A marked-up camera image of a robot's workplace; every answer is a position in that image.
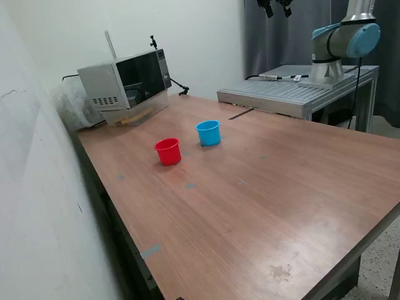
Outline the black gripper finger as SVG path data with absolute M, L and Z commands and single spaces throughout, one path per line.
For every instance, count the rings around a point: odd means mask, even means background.
M 257 0 L 257 5 L 265 10 L 268 18 L 274 15 L 270 0 Z
M 292 0 L 277 0 L 277 2 L 282 6 L 285 17 L 288 18 L 292 14 L 290 8 Z

